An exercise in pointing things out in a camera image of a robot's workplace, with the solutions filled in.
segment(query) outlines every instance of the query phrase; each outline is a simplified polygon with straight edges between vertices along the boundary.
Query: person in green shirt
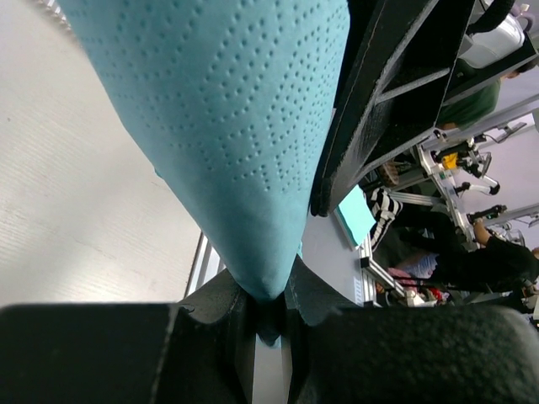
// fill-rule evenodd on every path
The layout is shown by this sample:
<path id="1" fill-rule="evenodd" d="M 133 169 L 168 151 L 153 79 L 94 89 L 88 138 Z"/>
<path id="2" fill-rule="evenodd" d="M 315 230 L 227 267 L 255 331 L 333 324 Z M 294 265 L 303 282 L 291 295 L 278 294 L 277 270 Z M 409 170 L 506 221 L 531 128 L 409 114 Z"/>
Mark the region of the person in green shirt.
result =
<path id="1" fill-rule="evenodd" d="M 487 87 L 480 89 L 469 97 L 463 98 L 453 104 L 442 107 L 436 127 L 441 130 L 466 129 L 494 111 L 498 103 L 499 89 L 506 78 L 518 77 L 537 66 L 536 57 L 532 61 L 520 66 L 514 72 L 502 76 Z"/>

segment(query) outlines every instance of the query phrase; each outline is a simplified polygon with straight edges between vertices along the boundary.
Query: white wall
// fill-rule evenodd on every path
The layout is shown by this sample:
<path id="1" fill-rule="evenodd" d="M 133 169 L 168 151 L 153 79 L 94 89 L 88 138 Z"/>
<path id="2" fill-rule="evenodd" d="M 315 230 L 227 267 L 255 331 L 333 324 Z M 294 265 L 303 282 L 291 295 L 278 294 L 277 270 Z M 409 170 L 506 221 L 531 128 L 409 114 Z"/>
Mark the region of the white wall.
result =
<path id="1" fill-rule="evenodd" d="M 32 2 L 0 2 L 0 306 L 178 300 L 200 230 Z"/>
<path id="2" fill-rule="evenodd" d="M 491 142 L 481 149 L 482 152 L 492 152 L 493 161 L 488 176 L 500 182 L 501 190 L 495 196 L 466 192 L 462 200 L 468 213 L 497 204 L 507 205 L 509 210 L 539 204 L 539 133 L 533 126 L 531 115 L 515 120 L 510 125 L 518 122 L 526 122 L 529 127 L 515 133 L 501 145 Z M 501 132 L 493 130 L 488 133 L 497 137 Z M 457 184 L 465 181 L 480 183 L 468 173 L 456 175 Z M 528 229 L 518 222 L 514 222 L 513 226 L 522 230 L 526 245 L 539 246 L 539 227 Z"/>

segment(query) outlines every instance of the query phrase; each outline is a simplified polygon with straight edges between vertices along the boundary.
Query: perforated fabric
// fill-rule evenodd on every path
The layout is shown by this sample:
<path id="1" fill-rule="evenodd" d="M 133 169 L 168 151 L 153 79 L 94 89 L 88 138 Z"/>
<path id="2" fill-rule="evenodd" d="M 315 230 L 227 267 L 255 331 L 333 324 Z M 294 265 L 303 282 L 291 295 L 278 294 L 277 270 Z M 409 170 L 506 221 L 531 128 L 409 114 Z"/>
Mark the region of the perforated fabric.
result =
<path id="1" fill-rule="evenodd" d="M 346 1 L 60 4 L 124 126 L 236 281 L 275 298 L 327 135 Z"/>

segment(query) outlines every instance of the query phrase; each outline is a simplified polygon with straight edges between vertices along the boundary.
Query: sticky note pad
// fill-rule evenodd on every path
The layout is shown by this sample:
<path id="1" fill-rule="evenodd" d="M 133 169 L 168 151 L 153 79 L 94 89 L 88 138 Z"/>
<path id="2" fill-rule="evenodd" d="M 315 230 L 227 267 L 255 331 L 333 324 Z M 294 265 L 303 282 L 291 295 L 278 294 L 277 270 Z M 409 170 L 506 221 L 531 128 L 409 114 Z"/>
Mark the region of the sticky note pad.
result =
<path id="1" fill-rule="evenodd" d="M 376 223 L 360 187 L 350 191 L 335 213 L 352 248 L 359 248 Z"/>

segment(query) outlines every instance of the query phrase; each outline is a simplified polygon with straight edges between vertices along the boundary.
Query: light blue paper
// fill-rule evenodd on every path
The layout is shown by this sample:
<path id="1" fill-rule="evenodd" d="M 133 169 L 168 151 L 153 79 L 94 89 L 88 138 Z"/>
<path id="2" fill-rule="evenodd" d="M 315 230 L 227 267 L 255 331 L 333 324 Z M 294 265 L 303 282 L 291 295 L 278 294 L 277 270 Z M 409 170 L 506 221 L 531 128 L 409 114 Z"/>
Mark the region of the light blue paper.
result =
<path id="1" fill-rule="evenodd" d="M 353 247 L 358 247 L 365 240 L 376 223 L 359 186 L 354 187 L 343 199 L 336 213 Z"/>

